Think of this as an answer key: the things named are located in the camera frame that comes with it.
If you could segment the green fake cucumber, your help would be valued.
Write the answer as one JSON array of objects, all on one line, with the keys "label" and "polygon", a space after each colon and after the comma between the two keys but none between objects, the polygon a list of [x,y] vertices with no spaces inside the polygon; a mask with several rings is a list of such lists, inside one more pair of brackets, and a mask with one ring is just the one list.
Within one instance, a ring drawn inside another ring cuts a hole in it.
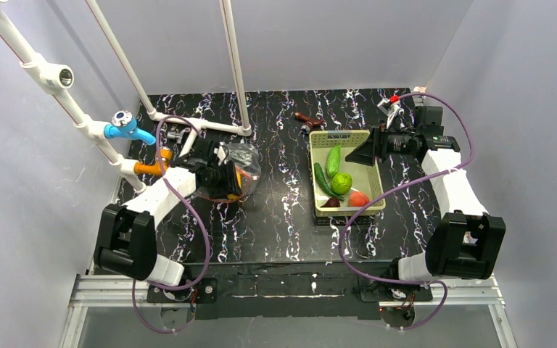
[{"label": "green fake cucumber", "polygon": [[333,178],[338,172],[341,161],[341,145],[333,146],[328,153],[326,159],[326,175]]}]

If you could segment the red fake tomato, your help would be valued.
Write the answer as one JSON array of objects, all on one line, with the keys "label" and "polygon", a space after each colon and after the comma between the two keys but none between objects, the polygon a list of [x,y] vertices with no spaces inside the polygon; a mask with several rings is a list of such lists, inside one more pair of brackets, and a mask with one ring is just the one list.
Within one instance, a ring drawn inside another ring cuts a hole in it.
[{"label": "red fake tomato", "polygon": [[364,207],[370,202],[370,198],[362,191],[354,191],[349,195],[349,207]]}]

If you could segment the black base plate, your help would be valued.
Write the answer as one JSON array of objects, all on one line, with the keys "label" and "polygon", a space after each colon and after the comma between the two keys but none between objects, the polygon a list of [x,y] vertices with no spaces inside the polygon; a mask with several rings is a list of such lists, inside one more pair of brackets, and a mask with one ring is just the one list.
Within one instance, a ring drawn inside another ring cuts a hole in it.
[{"label": "black base plate", "polygon": [[342,262],[214,263],[195,286],[197,320],[355,317],[378,320],[384,307],[430,305],[431,289],[402,295]]}]

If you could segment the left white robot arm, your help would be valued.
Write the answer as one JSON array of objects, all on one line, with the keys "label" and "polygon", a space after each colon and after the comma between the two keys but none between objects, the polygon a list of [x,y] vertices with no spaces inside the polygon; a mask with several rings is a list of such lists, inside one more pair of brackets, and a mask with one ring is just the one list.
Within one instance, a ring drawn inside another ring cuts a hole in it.
[{"label": "left white robot arm", "polygon": [[107,205],[96,239],[95,266],[171,291],[199,283],[202,274],[185,281],[185,267],[158,254],[155,231],[179,204],[200,222],[199,213],[187,201],[200,190],[217,200],[242,195],[242,177],[231,150],[233,147],[223,142],[200,138],[174,166],[160,165],[161,177],[137,197],[122,205]]}]

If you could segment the yellow-green plastic basket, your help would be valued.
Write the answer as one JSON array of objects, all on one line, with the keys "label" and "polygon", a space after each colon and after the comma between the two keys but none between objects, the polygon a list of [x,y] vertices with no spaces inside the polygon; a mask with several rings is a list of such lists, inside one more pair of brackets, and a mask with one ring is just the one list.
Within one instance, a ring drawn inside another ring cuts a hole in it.
[{"label": "yellow-green plastic basket", "polygon": [[360,192],[372,200],[384,192],[378,164],[367,166],[346,160],[346,156],[361,145],[369,135],[370,132],[367,130],[316,130],[309,134],[311,165],[318,163],[325,169],[331,149],[340,146],[339,171],[352,176],[352,187],[349,193],[344,195],[344,200],[339,207],[324,207],[330,196],[319,186],[317,178],[313,177],[313,203],[317,218],[350,217],[359,210],[358,207],[349,205],[352,193]]}]

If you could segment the dark green fake chili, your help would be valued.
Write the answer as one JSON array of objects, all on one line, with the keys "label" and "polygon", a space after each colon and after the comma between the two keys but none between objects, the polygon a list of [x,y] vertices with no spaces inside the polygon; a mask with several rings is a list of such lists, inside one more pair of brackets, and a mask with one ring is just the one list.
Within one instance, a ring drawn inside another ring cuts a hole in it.
[{"label": "dark green fake chili", "polygon": [[320,189],[327,194],[328,196],[330,196],[331,198],[336,198],[339,201],[343,201],[344,198],[335,193],[330,186],[328,185],[328,183],[326,182],[325,176],[323,174],[323,169],[321,168],[321,165],[318,162],[315,162],[313,164],[313,175],[315,178],[315,182],[316,184],[320,187]]}]

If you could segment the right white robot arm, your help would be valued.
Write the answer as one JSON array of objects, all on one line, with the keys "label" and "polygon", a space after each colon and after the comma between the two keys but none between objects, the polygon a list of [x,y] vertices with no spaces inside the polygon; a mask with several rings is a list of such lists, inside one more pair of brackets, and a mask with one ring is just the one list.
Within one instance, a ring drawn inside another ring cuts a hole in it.
[{"label": "right white robot arm", "polygon": [[443,133],[442,113],[441,107],[417,107],[412,130],[390,131],[380,125],[345,158],[367,166],[391,154],[416,158],[440,206],[442,219],[426,249],[394,260],[384,274],[391,283],[488,279],[506,233],[504,220],[490,215],[474,194],[461,167],[458,142]]}]

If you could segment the blue plastic faucet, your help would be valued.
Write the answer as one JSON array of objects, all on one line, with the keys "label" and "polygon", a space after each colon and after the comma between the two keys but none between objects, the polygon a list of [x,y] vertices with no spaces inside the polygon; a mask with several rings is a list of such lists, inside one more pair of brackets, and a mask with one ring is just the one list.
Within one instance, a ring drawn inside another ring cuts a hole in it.
[{"label": "blue plastic faucet", "polygon": [[143,141],[146,145],[154,145],[156,138],[151,133],[138,127],[136,117],[126,109],[116,112],[111,122],[104,127],[105,138],[126,138]]}]

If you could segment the orange plastic faucet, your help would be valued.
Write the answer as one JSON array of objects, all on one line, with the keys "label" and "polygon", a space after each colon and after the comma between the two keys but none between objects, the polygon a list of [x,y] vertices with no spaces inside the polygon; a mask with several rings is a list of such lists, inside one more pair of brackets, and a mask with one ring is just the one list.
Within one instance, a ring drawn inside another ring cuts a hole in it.
[{"label": "orange plastic faucet", "polygon": [[167,170],[169,168],[169,161],[172,157],[173,151],[167,147],[162,147],[159,154],[155,157],[155,161],[152,165],[137,162],[133,167],[133,171],[137,175],[162,176],[161,167],[163,167],[164,170]]}]

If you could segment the clear zip top bag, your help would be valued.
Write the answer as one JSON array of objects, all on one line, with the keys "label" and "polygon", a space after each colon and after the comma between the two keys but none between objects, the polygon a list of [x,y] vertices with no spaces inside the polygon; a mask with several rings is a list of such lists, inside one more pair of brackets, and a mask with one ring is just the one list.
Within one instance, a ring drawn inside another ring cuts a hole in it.
[{"label": "clear zip top bag", "polygon": [[[260,165],[259,154],[257,149],[250,144],[232,143],[232,144],[226,144],[226,147],[229,151],[229,155],[227,156],[227,158],[234,162],[234,164],[236,165],[236,169],[238,170],[238,173],[241,175],[243,194],[240,200],[237,200],[237,201],[241,201],[246,199],[255,191],[257,184],[260,180],[262,170]],[[212,202],[232,203],[237,201],[212,201]]]}]

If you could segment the aluminium frame rail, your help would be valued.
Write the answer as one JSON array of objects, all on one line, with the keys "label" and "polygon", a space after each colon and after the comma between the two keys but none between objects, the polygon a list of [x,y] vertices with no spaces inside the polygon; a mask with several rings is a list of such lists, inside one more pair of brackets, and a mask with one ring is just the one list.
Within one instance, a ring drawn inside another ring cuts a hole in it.
[{"label": "aluminium frame rail", "polygon": [[107,271],[77,281],[64,347],[500,347],[508,322],[494,279],[449,281],[443,308],[404,333],[384,322],[390,303],[362,302],[357,276],[394,258],[422,252],[440,222],[430,183],[385,199],[373,217],[346,231],[345,217],[315,216],[308,137],[295,112],[323,118],[323,129],[369,129],[383,118],[376,104],[406,88],[249,92],[248,144],[261,179],[240,203],[194,198],[213,249],[213,303],[196,315],[163,291]]}]

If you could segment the grey metal faucet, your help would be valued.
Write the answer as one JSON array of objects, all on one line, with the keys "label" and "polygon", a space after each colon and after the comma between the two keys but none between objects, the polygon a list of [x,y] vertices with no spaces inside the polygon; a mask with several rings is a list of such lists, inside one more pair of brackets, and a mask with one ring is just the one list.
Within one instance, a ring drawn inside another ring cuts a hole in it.
[{"label": "grey metal faucet", "polygon": [[172,141],[175,144],[182,144],[183,140],[188,136],[189,132],[189,127],[180,129],[176,125],[172,125],[167,131],[166,136],[169,141]]}]

